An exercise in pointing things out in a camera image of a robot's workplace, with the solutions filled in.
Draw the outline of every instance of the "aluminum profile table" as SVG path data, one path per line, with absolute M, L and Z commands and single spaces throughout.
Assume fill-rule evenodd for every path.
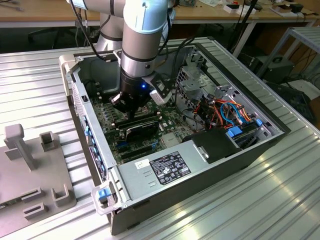
M 93 181 L 58 67 L 59 55 L 90 49 L 0 55 L 0 130 L 6 123 L 20 122 L 26 125 L 26 138 L 44 129 L 58 133 L 78 201 L 75 207 L 4 240 L 320 239 L 320 132 L 216 41 L 196 41 L 272 110 L 291 133 L 248 168 L 111 236 L 107 218 L 96 213 L 90 197 Z M 208 71 L 219 83 L 226 83 L 218 69 L 208 65 Z
M 295 41 L 285 53 L 285 57 L 289 58 L 292 52 L 295 50 L 297 45 L 301 42 L 314 50 L 316 53 L 320 53 L 320 27 L 290 27 L 286 30 L 282 38 L 279 40 L 277 45 L 272 50 L 271 54 L 264 62 L 258 73 L 258 77 L 262 77 L 266 69 L 268 68 L 271 61 L 275 58 L 276 54 L 280 51 L 282 46 L 287 42 L 289 37 L 294 37 Z M 309 77 L 312 73 L 320 68 L 320 62 L 310 71 Z

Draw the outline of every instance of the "blue clip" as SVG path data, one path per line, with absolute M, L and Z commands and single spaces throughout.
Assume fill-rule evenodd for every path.
M 255 120 L 256 124 L 260 127 L 262 124 L 264 124 L 259 118 Z
M 88 133 L 89 133 L 89 126 L 86 126 L 84 130 L 84 135 L 88 136 Z
M 107 200 L 107 197 L 111 196 L 112 193 L 110 192 L 109 188 L 103 188 L 98 191 L 98 194 L 99 194 L 99 201 L 103 203 Z
M 230 127 L 227 131 L 229 136 L 233 138 L 234 136 L 237 136 L 239 134 L 242 134 L 241 129 L 238 126 Z

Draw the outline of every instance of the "warning label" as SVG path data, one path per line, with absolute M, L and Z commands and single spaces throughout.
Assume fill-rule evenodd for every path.
M 178 151 L 149 162 L 160 184 L 166 185 L 191 171 Z

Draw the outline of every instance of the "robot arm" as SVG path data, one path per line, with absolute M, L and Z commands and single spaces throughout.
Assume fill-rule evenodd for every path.
M 67 1 L 72 1 L 78 8 L 124 19 L 120 53 L 120 93 L 110 101 L 116 109 L 129 112 L 133 117 L 134 112 L 149 101 L 150 93 L 154 90 L 152 84 L 143 78 L 151 76 L 156 67 L 163 28 L 168 21 L 168 0 Z M 167 97 L 168 94 L 167 92 L 161 97 Z

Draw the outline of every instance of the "power cable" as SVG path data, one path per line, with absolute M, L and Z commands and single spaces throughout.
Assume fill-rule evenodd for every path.
M 91 40 L 90 40 L 90 38 L 89 38 L 89 36 L 88 36 L 88 34 L 87 34 L 87 32 L 86 32 L 86 29 L 85 29 L 85 27 L 83 26 L 82 21 L 81 21 L 78 13 L 77 13 L 77 11 L 76 11 L 76 8 L 75 8 L 75 5 L 74 5 L 74 3 L 73 3 L 73 0 L 70 0 L 70 5 L 71 5 L 71 8 L 72 8 L 73 14 L 75 15 L 76 19 L 77 19 L 78 22 L 79 22 L 79 26 L 80 26 L 80 28 L 81 28 L 81 31 L 83 32 L 83 34 L 84 34 L 84 36 L 85 36 L 85 39 L 86 39 L 87 42 L 89 43 L 92 51 L 94 52 L 94 54 L 95 54 L 99 59 L 105 60 L 104 57 L 102 57 L 102 56 L 100 56 L 100 55 L 98 54 L 98 52 L 97 52 L 97 50 L 95 49 L 93 43 L 91 42 Z

